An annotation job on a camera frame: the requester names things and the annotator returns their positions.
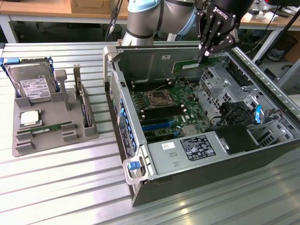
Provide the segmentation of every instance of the motherboard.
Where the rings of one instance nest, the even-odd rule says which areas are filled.
[[[132,83],[133,100],[148,143],[203,133],[209,127],[196,97],[197,83],[185,78],[165,83]]]

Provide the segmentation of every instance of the trash bin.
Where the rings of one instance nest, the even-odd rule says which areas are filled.
[[[105,40],[106,31],[109,29],[108,26],[109,26],[109,24],[102,25],[103,40]],[[106,41],[117,41],[118,39],[121,39],[121,34],[122,34],[122,27],[120,25],[116,24],[113,32],[108,36]]]
[[[267,55],[267,58],[274,62],[279,62],[297,43],[297,39],[291,35],[284,34]]]

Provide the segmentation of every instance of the workbench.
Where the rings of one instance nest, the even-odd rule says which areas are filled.
[[[4,58],[51,56],[55,69],[66,70],[67,88],[74,85],[73,65],[80,64],[99,132],[96,140],[13,157],[14,88],[1,71],[0,224],[299,222],[300,150],[289,152],[267,167],[132,208],[103,85],[102,52],[104,46],[113,44],[10,43],[0,51]]]

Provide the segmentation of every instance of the warning label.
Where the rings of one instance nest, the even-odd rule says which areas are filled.
[[[205,135],[183,139],[180,142],[190,161],[216,155]]]
[[[50,97],[50,91],[45,78],[20,81],[29,99]]]

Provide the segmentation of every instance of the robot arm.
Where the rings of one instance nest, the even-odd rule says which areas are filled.
[[[236,29],[253,0],[211,0],[205,13],[197,9],[196,23],[200,40],[198,62],[210,53],[238,43]]]
[[[129,0],[127,32],[122,45],[152,45],[153,32],[185,35],[196,20],[199,62],[238,42],[235,28],[253,0],[211,0],[207,12],[194,0]]]

